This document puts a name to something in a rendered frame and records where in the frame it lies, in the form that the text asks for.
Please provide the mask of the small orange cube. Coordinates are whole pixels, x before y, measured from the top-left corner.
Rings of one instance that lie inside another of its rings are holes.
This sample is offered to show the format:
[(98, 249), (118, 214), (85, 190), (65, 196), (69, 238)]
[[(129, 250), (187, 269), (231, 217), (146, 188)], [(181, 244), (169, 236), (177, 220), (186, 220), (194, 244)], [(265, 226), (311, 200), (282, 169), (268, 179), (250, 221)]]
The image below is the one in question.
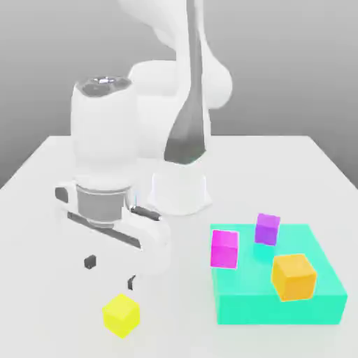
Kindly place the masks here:
[(317, 271), (304, 254), (278, 255), (273, 259), (271, 282), (281, 301), (311, 299)]

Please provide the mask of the small yellow cube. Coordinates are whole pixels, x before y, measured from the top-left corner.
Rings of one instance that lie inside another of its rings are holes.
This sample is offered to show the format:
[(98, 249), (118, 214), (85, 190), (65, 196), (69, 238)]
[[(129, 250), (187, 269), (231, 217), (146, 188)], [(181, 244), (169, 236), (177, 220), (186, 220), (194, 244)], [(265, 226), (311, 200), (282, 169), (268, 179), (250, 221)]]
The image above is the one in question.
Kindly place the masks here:
[(140, 322), (140, 306), (125, 294), (111, 299), (103, 308), (105, 328), (120, 338), (128, 336)]

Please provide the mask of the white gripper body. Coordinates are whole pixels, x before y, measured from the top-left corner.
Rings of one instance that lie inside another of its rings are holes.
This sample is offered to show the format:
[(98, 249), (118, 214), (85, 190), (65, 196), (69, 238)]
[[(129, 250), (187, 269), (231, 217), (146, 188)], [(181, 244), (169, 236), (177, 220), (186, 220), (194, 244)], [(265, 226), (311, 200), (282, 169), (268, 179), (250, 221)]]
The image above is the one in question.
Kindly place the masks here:
[(171, 260), (168, 223), (122, 209), (122, 219), (112, 229), (90, 225), (63, 206), (55, 208), (55, 222), (64, 246), (85, 259), (95, 255), (99, 266), (121, 278), (163, 273)]

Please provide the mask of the small purple cube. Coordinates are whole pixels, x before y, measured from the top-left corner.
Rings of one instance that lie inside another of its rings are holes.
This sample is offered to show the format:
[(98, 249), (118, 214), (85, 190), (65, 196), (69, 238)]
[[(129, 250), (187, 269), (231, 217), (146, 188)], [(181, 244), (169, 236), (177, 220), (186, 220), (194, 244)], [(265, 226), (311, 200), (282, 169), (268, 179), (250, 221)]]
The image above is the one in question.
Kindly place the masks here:
[(278, 238), (280, 217), (260, 213), (255, 227), (255, 243), (275, 246)]

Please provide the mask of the small magenta cube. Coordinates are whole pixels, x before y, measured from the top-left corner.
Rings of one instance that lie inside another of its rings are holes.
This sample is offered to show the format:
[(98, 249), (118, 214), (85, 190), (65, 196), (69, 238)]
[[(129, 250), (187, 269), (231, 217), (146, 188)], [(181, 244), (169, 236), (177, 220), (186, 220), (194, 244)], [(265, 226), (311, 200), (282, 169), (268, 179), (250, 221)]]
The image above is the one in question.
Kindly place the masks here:
[(239, 233), (214, 229), (210, 247), (210, 266), (217, 269), (237, 269)]

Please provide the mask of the large turquoise box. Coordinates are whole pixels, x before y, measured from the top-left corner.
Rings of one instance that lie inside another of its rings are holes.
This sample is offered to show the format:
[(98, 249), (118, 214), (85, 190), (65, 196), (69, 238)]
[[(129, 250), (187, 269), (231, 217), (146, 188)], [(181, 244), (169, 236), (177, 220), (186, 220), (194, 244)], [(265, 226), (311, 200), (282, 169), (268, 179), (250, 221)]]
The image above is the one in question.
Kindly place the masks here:
[[(347, 292), (307, 224), (281, 224), (274, 246), (254, 242), (254, 224), (212, 224), (239, 234), (235, 270), (212, 269), (218, 324), (339, 324)], [(311, 299), (281, 301), (271, 282), (276, 255), (304, 254), (317, 271)]]

